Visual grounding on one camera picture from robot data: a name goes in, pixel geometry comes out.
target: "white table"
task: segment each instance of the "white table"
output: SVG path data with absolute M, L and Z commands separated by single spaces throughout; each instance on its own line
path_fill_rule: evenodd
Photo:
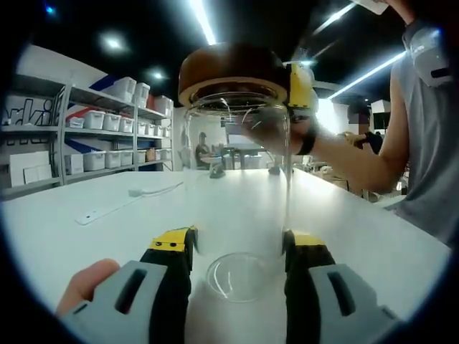
M 235 181 L 236 173 L 259 176 L 261 183 L 270 180 L 267 170 L 228 173 Z M 76 271 L 106 257 L 121 265 L 140 259 L 154 237 L 191 224 L 183 186 L 87 226 L 76 218 L 125 204 L 130 188 L 160 189 L 183 178 L 180 172 L 125 172 L 6 202 L 13 254 L 43 303 L 55 309 Z M 435 286 L 450 250 L 394 214 L 302 171 L 295 170 L 292 189 L 289 227 L 322 238 L 338 263 L 349 265 L 376 290 L 379 304 L 409 320 Z M 188 343 L 283 343 L 283 274 L 273 279 L 267 297 L 233 304 L 209 295 L 201 283 L 204 273 L 195 268 L 191 276 Z

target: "glass jar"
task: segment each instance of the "glass jar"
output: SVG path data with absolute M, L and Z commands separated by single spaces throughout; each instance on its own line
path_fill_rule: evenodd
M 194 266 L 222 299 L 259 297 L 279 268 L 290 188 L 286 107 L 264 95 L 226 92 L 184 117 L 181 158 L 198 228 Z

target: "finger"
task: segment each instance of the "finger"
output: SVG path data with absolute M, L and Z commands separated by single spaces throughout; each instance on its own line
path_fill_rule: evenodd
M 83 300 L 92 300 L 94 289 L 119 269 L 120 265 L 114 260 L 103 259 L 76 273 L 70 280 L 56 313 L 64 315 Z

